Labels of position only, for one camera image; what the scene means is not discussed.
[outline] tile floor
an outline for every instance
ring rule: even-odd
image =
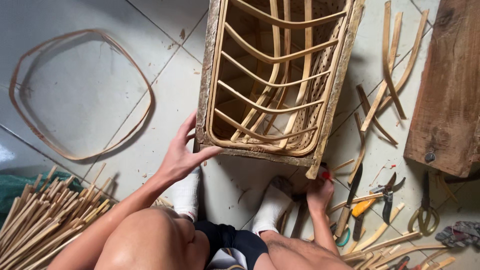
[[[349,69],[342,89],[334,128],[330,136],[324,161],[340,164],[358,156],[360,139],[353,117],[364,114],[354,88],[362,83],[370,102],[382,80],[381,39],[378,22],[383,19],[383,0],[366,0],[366,10],[360,24]],[[397,80],[408,62],[420,10],[430,9],[419,56],[413,72],[405,84],[400,99],[408,116],[399,125],[394,107],[387,108],[379,117],[384,128],[399,142],[391,146],[372,128],[366,135],[366,155],[363,160],[363,181],[357,191],[363,196],[370,185],[386,182],[393,172],[398,179],[407,178],[404,187],[395,194],[394,205],[403,201],[406,206],[382,237],[384,241],[400,236],[407,230],[407,222],[421,200],[420,180],[425,170],[420,164],[402,157],[413,113],[420,77],[425,63],[432,25],[439,0],[393,0],[392,17],[403,11],[402,31],[393,79]],[[0,9],[0,172],[32,176],[47,171],[54,163],[71,172],[85,184],[96,174],[99,166],[107,166],[99,184],[114,176],[115,183],[109,195],[117,200],[128,196],[145,182],[160,165],[167,150],[166,142],[175,134],[185,117],[196,107],[204,50],[208,0],[63,0],[30,2],[7,1]],[[66,32],[84,28],[106,30],[132,55],[151,84],[155,93],[152,117],[142,130],[118,150],[82,162],[63,158],[41,142],[23,123],[8,98],[8,85],[12,70],[28,49],[43,40]],[[37,116],[42,131],[48,133],[68,151],[86,154],[103,149],[124,135],[141,117],[148,104],[146,87],[132,67],[112,47],[102,40],[79,41],[75,50],[65,50],[63,59],[55,65],[44,64],[42,71],[32,79],[38,89],[25,97],[18,97],[24,109]],[[68,76],[58,76],[59,69]],[[373,179],[382,166],[374,182]],[[228,223],[236,228],[248,227],[258,209],[263,191],[269,180],[277,174],[289,178],[296,186],[306,182],[305,169],[261,160],[220,156],[203,167],[204,217],[212,222]],[[345,200],[348,194],[346,180],[352,165],[338,172],[332,204]],[[459,198],[455,203],[442,188],[431,186],[432,205],[441,215],[439,228],[457,220],[478,221],[480,210],[475,190],[479,183],[451,185]],[[245,191],[240,202],[240,195]],[[167,190],[164,197],[169,197]],[[371,236],[381,223],[383,203],[376,203],[366,212],[367,231],[363,239]],[[286,225],[285,234],[293,228],[298,206],[294,206]],[[331,215],[338,218],[339,211]],[[302,237],[312,233],[308,219]],[[434,242],[434,236],[405,243],[402,246]],[[411,254],[420,262],[431,251]],[[473,248],[452,251],[457,262],[445,269],[476,269],[479,256]]]

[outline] orange knife handle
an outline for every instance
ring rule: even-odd
[[[368,201],[359,202],[352,210],[352,216],[358,217],[361,213],[363,213],[372,203],[375,201],[375,198],[370,199]]]

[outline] scissors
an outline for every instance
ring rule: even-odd
[[[425,211],[427,212],[427,216],[424,220],[423,213]],[[432,215],[435,219],[435,222],[433,223],[432,227],[428,228]],[[423,197],[421,199],[421,206],[415,211],[415,213],[413,213],[413,216],[408,222],[408,231],[410,233],[413,232],[413,223],[415,222],[415,219],[418,219],[420,232],[424,236],[432,234],[437,229],[438,223],[440,222],[440,216],[438,215],[437,211],[430,206],[430,182],[428,179],[428,172],[425,172],[423,175]]]

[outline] left hand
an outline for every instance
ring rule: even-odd
[[[162,179],[168,179],[170,184],[182,180],[203,161],[222,152],[222,148],[218,146],[207,147],[195,154],[186,148],[188,141],[195,138],[195,134],[188,135],[188,133],[195,127],[196,115],[197,110],[192,112],[180,126],[177,135],[170,142],[160,168],[156,172]]]

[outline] blade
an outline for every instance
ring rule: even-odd
[[[421,206],[425,210],[430,207],[430,182],[428,179],[428,171],[423,175],[423,197],[421,199]]]
[[[352,186],[350,188],[350,193],[347,199],[347,204],[345,205],[346,207],[350,207],[352,204],[353,197],[355,196],[355,193],[357,192],[357,188],[359,187],[359,184],[360,184],[362,173],[363,173],[363,163],[360,163],[357,173],[353,177]]]
[[[365,213],[361,213],[356,219],[355,219],[355,227],[353,228],[353,240],[354,241],[359,241],[360,236],[361,236],[361,227],[363,224],[363,217],[365,216]]]
[[[392,191],[393,192],[398,191],[403,186],[403,183],[405,183],[405,177],[400,181],[400,183],[392,187]]]
[[[396,180],[396,172],[393,173],[392,178],[388,181],[388,183],[385,185],[386,190],[392,190],[392,186],[395,183]]]

